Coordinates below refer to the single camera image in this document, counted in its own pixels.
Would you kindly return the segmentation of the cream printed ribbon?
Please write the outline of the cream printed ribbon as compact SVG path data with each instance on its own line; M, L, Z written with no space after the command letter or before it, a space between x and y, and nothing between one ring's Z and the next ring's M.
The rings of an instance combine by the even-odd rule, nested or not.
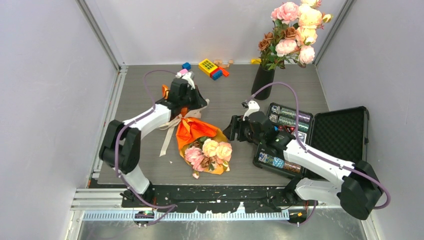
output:
M201 108L195 109L195 110L187 110L187 111L186 111L186 108L183 108L181 113L176 118L174 118L173 120L170 120L169 122L164 123L164 124L162 124L158 127L159 130L167 130L165 139L163 141L163 144L162 144L162 147L161 147L161 150L160 150L159 157L166 155L166 152L167 152L167 149L169 147L169 143L171 141L174 129L180 124L180 122L184 118L201 119L202 110L206 109L208 107L209 103L210 103L210 100L207 98L206 99L206 106L204 106L204 107L201 107Z

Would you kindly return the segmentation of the orange flower bouquet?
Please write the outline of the orange flower bouquet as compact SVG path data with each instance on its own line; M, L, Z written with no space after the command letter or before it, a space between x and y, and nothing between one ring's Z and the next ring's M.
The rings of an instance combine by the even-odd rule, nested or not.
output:
M187 117L174 129L173 136L179 154L191 166L194 178L198 179L201 172L221 175L230 171L232 145L218 127Z

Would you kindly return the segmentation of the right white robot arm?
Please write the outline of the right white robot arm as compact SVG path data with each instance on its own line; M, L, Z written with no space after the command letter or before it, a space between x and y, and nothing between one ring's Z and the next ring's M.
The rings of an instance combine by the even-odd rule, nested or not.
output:
M243 102L246 112L233 115L224 135L230 141L250 142L273 157L296 164L322 177L313 180L296 176L285 186L285 198L291 205L319 201L338 205L359 220L366 220L373 210L383 209L391 202L388 190L380 183L373 167L365 162L346 161L302 143L298 131L279 130L260 111L259 104Z

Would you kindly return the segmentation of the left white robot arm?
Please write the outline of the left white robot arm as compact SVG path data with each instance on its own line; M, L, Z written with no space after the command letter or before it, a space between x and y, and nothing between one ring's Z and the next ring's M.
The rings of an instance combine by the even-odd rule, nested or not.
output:
M112 120L107 125L98 156L135 191L134 200L141 207L148 207L154 199L148 190L151 182L139 166L141 140L182 116L183 109L197 111L208 106L209 101L200 94L194 76L192 71L177 73L164 96L150 109L125 121Z

